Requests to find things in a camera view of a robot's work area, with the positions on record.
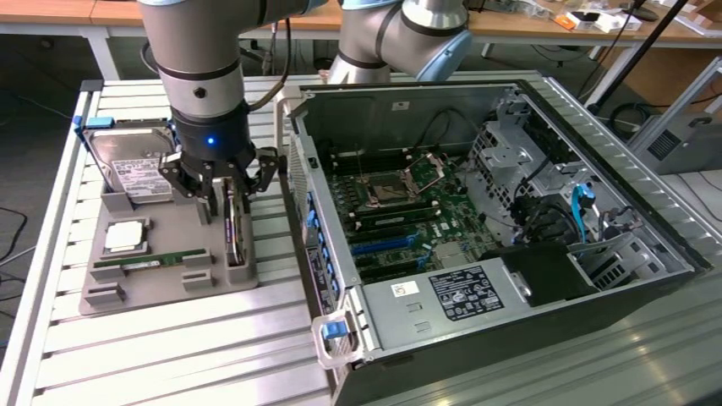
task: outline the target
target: hard drive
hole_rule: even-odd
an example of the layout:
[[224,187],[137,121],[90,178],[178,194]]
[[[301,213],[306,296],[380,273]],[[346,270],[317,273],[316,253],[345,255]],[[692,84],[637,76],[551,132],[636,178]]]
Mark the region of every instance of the hard drive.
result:
[[86,129],[82,137],[112,192],[125,192],[134,204],[172,199],[170,184],[157,172],[161,155],[173,152],[165,122],[118,123]]

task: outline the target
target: warning label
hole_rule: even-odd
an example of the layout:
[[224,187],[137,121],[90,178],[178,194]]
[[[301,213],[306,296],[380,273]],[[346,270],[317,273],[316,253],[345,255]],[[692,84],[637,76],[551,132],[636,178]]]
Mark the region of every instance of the warning label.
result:
[[451,321],[504,308],[480,266],[436,275],[428,281]]
[[113,169],[129,197],[168,195],[170,184],[157,173],[157,159],[113,161]]

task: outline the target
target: gray workbench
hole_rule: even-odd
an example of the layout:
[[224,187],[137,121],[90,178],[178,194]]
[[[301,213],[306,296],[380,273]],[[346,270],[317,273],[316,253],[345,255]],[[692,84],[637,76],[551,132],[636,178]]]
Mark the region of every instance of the gray workbench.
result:
[[[309,76],[290,81],[317,82]],[[245,83],[254,100],[273,80]],[[84,113],[168,117],[162,86],[105,82],[101,92],[81,94],[76,114]],[[270,106],[252,114],[250,124],[256,145],[272,145]],[[277,182],[252,203],[258,288],[82,317],[78,292],[100,189],[98,170],[70,129],[0,375],[0,404],[326,405]],[[607,330],[376,404],[685,403],[722,387],[720,315],[713,272]]]

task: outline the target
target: motherboard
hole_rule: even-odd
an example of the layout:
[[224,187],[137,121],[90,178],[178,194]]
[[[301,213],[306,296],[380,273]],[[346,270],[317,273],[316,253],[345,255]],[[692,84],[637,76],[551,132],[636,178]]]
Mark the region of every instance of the motherboard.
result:
[[334,158],[328,179],[365,283],[468,264],[497,248],[447,156]]

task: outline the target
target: screw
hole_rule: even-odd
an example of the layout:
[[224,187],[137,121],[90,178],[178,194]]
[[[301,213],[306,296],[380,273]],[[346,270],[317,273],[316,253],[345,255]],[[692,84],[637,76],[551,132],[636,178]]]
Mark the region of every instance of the screw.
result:
[[201,99],[202,97],[205,97],[208,95],[208,92],[205,91],[205,89],[202,89],[201,87],[196,87],[193,89],[193,95]]

